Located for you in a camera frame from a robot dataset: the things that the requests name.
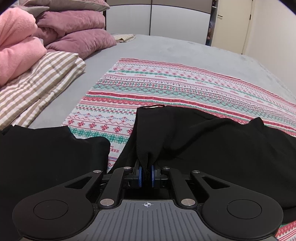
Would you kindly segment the pink fleece blanket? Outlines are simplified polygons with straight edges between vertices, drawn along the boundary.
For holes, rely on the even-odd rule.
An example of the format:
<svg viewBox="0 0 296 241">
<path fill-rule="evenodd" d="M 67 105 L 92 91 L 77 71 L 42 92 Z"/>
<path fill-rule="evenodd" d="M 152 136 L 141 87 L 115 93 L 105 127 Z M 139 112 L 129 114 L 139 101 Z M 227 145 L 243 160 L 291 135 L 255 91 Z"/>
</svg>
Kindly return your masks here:
<svg viewBox="0 0 296 241">
<path fill-rule="evenodd" d="M 29 70 L 46 53 L 33 34 L 37 24 L 33 15 L 19 8 L 1 14 L 1 86 Z"/>
</svg>

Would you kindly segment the mauve pillow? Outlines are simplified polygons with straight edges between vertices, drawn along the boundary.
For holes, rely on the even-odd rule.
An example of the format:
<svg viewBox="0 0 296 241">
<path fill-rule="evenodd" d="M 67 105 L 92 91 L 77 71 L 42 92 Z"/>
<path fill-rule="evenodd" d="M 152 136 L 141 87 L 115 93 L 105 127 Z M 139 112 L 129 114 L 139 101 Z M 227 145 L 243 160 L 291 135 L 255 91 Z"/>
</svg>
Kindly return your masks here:
<svg viewBox="0 0 296 241">
<path fill-rule="evenodd" d="M 86 59 L 96 51 L 116 45 L 114 36 L 104 29 L 89 29 L 70 33 L 46 46 L 50 51 L 77 53 Z"/>
<path fill-rule="evenodd" d="M 105 16 L 98 11 L 45 11 L 36 18 L 38 26 L 32 34 L 48 45 L 70 33 L 105 28 Z"/>
</svg>

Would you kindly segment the grey bed sheet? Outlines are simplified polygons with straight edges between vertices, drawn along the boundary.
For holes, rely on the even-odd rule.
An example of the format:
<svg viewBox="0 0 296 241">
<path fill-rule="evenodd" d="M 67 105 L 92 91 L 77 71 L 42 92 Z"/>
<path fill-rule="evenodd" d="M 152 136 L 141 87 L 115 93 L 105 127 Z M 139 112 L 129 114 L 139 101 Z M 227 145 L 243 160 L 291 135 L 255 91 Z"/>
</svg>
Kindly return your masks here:
<svg viewBox="0 0 296 241">
<path fill-rule="evenodd" d="M 251 57 L 194 42 L 137 35 L 130 42 L 97 51 L 85 59 L 84 74 L 55 98 L 29 127 L 60 126 L 86 92 L 121 58 L 179 63 L 206 69 L 242 79 L 295 103 L 295 94 Z"/>
</svg>

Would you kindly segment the patterned red green white cloth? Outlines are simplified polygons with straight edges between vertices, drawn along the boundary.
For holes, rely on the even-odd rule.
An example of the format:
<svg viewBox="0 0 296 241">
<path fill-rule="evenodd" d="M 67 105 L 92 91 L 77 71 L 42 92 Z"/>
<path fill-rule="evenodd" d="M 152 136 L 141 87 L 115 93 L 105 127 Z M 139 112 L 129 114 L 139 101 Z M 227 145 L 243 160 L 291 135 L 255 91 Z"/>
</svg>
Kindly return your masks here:
<svg viewBox="0 0 296 241">
<path fill-rule="evenodd" d="M 120 59 L 82 97 L 63 124 L 78 138 L 102 136 L 110 143 L 108 168 L 128 142 L 137 109 L 193 108 L 246 124 L 255 118 L 295 138 L 295 104 L 231 76 L 183 64 Z M 277 237 L 295 240 L 295 221 Z"/>
</svg>

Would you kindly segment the black pants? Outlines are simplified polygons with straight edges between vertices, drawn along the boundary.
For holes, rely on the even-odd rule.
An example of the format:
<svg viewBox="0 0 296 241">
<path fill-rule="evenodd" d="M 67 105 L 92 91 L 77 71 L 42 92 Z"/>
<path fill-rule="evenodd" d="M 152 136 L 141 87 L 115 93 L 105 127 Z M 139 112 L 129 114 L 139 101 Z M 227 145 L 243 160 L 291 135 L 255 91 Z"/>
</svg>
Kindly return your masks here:
<svg viewBox="0 0 296 241">
<path fill-rule="evenodd" d="M 164 166 L 205 172 L 273 198 L 283 222 L 295 221 L 295 138 L 260 118 L 240 124 L 193 108 L 138 108 L 113 168 L 135 164 L 145 176 Z"/>
</svg>

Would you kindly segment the upper mauve pillow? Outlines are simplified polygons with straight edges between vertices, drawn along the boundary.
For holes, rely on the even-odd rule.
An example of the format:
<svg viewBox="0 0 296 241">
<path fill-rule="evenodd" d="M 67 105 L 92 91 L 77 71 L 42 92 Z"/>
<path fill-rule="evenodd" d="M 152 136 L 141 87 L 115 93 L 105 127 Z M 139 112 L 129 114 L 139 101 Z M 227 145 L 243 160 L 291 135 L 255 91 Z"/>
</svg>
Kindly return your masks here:
<svg viewBox="0 0 296 241">
<path fill-rule="evenodd" d="M 32 34 L 48 45 L 70 33 L 105 28 L 105 16 L 98 11 L 45 11 L 36 18 L 38 26 Z"/>
</svg>

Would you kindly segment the grey white wardrobe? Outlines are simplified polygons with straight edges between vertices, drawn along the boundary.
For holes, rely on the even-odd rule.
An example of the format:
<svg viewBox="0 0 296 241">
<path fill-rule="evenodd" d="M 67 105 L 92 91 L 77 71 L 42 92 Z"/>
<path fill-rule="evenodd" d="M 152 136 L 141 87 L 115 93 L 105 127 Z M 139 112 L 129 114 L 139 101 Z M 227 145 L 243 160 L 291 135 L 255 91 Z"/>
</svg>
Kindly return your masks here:
<svg viewBox="0 0 296 241">
<path fill-rule="evenodd" d="M 107 1 L 111 34 L 168 37 L 206 44 L 212 1 Z"/>
</svg>

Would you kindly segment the folded black garment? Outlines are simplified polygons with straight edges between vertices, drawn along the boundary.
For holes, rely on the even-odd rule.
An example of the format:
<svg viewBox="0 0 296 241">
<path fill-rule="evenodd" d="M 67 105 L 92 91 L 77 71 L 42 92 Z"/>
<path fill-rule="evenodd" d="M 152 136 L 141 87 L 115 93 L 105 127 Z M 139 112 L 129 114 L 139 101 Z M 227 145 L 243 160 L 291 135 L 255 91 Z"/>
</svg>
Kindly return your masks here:
<svg viewBox="0 0 296 241">
<path fill-rule="evenodd" d="M 22 199 L 93 170 L 106 172 L 110 142 L 76 138 L 67 126 L 1 131 L 1 240 L 18 240 L 12 212 Z"/>
</svg>

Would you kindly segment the small beige cloth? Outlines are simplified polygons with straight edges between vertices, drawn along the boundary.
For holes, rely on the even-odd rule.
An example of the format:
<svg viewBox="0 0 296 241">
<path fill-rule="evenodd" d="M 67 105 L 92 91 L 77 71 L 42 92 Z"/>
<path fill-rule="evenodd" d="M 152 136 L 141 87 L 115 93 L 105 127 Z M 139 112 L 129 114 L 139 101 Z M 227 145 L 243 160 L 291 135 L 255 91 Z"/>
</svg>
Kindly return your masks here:
<svg viewBox="0 0 296 241">
<path fill-rule="evenodd" d="M 113 35 L 114 39 L 116 40 L 116 42 L 118 43 L 126 43 L 129 41 L 132 41 L 133 39 L 136 38 L 136 35 L 134 34 L 116 34 Z"/>
</svg>

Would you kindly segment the beige striped duvet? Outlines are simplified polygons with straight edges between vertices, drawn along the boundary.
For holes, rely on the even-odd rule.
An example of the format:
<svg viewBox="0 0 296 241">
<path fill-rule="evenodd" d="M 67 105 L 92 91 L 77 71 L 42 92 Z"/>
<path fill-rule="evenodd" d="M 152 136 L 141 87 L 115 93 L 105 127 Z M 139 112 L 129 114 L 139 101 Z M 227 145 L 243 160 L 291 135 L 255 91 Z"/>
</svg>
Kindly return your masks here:
<svg viewBox="0 0 296 241">
<path fill-rule="evenodd" d="M 29 71 L 1 88 L 1 130 L 9 125 L 28 127 L 85 68 L 77 53 L 47 53 Z"/>
</svg>

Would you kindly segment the cream door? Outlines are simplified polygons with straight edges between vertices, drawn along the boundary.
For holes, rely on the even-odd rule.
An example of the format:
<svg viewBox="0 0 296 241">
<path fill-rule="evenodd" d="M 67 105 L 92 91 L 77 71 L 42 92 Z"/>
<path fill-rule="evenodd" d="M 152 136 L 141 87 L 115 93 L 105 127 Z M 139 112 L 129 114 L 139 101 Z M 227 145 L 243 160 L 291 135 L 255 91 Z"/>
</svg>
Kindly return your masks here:
<svg viewBox="0 0 296 241">
<path fill-rule="evenodd" d="M 218 1 L 212 47 L 243 53 L 252 3 L 252 0 Z"/>
</svg>

